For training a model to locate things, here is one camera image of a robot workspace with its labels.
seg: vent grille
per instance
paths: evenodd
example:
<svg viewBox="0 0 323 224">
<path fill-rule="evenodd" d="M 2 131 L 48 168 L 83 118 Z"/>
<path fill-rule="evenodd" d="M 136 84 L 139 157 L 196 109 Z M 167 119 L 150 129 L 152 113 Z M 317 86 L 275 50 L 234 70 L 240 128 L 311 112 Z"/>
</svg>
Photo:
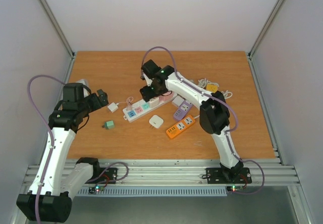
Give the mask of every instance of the vent grille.
<svg viewBox="0 0 323 224">
<path fill-rule="evenodd" d="M 95 194 L 83 187 L 77 196 L 148 197 L 148 196 L 226 196 L 225 187 L 106 187 Z"/>
</svg>

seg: robotic arm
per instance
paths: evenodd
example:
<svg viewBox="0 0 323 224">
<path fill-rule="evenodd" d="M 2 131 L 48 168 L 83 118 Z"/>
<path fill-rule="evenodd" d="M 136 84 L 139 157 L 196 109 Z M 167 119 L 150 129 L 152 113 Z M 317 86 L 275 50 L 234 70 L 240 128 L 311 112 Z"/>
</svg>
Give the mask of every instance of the robotic arm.
<svg viewBox="0 0 323 224">
<path fill-rule="evenodd" d="M 233 144 L 231 151 L 226 134 L 232 143 L 229 130 L 229 110 L 218 101 L 215 101 L 205 94 L 209 94 L 223 102 L 224 96 L 221 92 L 211 93 L 185 79 L 174 68 L 167 65 L 163 69 L 157 66 L 154 61 L 149 60 L 141 67 L 143 80 L 147 86 L 140 89 L 143 99 L 147 102 L 151 98 L 158 97 L 168 91 L 173 91 L 190 101 L 200 110 L 200 125 L 211 134 L 220 154 L 220 165 L 226 180 L 232 182 L 243 168 L 243 163 L 234 155 L 239 157 Z"/>
<path fill-rule="evenodd" d="M 84 88 L 89 93 L 86 97 Z M 108 104 L 107 94 L 101 89 L 97 93 L 98 95 L 91 93 L 91 90 L 81 83 L 69 83 L 63 87 L 63 100 L 56 105 L 49 116 L 48 125 L 54 137 L 54 146 L 48 134 L 36 178 L 28 194 L 20 194 L 17 199 L 17 206 L 29 220 L 36 220 L 35 204 L 38 195 L 40 220 L 65 222 L 71 212 L 72 200 L 79 189 L 87 180 L 99 176 L 98 159 L 81 158 L 70 175 L 62 181 L 65 160 L 83 118 Z M 44 170 L 45 177 L 42 181 L 41 175 Z"/>
</svg>

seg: green plug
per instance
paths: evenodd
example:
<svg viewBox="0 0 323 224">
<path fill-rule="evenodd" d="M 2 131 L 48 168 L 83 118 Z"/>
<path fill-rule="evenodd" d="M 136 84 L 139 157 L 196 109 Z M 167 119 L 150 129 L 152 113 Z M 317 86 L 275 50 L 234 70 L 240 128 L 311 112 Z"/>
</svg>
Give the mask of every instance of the green plug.
<svg viewBox="0 0 323 224">
<path fill-rule="evenodd" d="M 106 129 L 112 129 L 114 127 L 115 127 L 115 123 L 113 121 L 107 121 L 102 126 L 102 128 L 106 128 Z"/>
</svg>

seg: wooden table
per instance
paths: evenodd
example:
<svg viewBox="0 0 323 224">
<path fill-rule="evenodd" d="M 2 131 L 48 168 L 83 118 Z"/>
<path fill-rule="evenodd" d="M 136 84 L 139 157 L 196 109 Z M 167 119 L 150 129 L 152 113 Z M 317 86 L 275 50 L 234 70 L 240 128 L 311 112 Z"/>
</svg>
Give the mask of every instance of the wooden table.
<svg viewBox="0 0 323 224">
<path fill-rule="evenodd" d="M 232 133 L 236 150 L 242 158 L 274 158 L 262 110 L 247 62 L 242 51 L 175 51 L 179 72 L 187 79 L 207 78 L 220 85 L 219 90 L 230 90 L 233 97 L 227 103 L 239 119 L 238 130 Z M 139 89 L 145 85 L 140 79 L 143 51 L 80 51 L 77 53 L 70 82 L 85 78 L 92 92 L 103 89 L 109 102 L 125 101 L 133 96 L 141 100 Z M 171 65 L 164 51 L 151 52 L 159 66 Z M 124 120 L 121 103 L 111 113 L 106 107 L 91 113 L 85 128 L 80 130 L 70 148 L 68 158 L 97 157 L 110 159 L 217 159 L 216 146 L 211 136 L 199 123 L 180 136 L 170 140 L 166 129 L 176 121 L 176 107 L 168 103 L 148 115 L 129 123 Z M 199 114 L 193 108 L 189 114 Z M 159 129 L 150 128 L 148 120 L 158 115 L 164 120 Z M 113 120 L 115 128 L 106 130 L 101 126 Z M 230 117 L 231 126 L 235 124 Z"/>
</svg>

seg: white wall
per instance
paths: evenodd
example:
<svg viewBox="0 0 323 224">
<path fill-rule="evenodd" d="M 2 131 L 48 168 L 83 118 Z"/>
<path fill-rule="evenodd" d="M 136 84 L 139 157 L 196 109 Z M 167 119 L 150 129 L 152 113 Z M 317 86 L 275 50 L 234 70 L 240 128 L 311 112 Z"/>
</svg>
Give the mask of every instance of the white wall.
<svg viewBox="0 0 323 224">
<path fill-rule="evenodd" d="M 287 0 L 254 60 L 287 164 L 323 223 L 323 0 Z"/>
<path fill-rule="evenodd" d="M 249 51 L 277 0 L 47 0 L 74 51 Z"/>
<path fill-rule="evenodd" d="M 0 223 L 9 223 L 27 166 L 39 160 L 46 134 L 28 101 L 27 82 L 36 74 L 63 79 L 70 59 L 38 0 L 0 5 Z M 47 79 L 32 85 L 46 118 L 60 88 Z"/>
</svg>

